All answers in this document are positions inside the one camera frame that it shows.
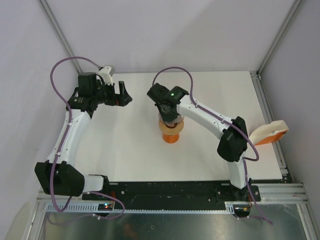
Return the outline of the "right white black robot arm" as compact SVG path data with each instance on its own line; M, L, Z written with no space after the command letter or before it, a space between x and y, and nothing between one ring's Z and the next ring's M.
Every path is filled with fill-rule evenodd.
M242 201L249 194L246 186L243 157L248 149L246 123L241 117L232 119L206 106L202 106L185 89L175 86L171 90L158 83L147 92L147 96L158 109L158 126L163 139L178 136L187 117L200 124L219 140L217 153L227 161L231 196Z

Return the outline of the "orange glass flask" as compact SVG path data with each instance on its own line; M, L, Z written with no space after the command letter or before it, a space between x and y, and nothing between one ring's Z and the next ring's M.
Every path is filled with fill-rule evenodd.
M180 134L176 134L176 135L165 135L162 133L162 139L169 144L173 144L176 143L180 138Z

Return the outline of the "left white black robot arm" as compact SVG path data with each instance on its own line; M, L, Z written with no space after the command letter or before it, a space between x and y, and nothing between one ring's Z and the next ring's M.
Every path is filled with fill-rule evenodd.
M85 130L100 104L124 107L132 101L124 81L119 81L119 93L109 73L84 72L78 75L78 86L68 100L65 120L58 140L47 159L37 162L35 174L45 194L78 197L91 192L100 200L110 196L106 177L84 175L75 168L76 155Z

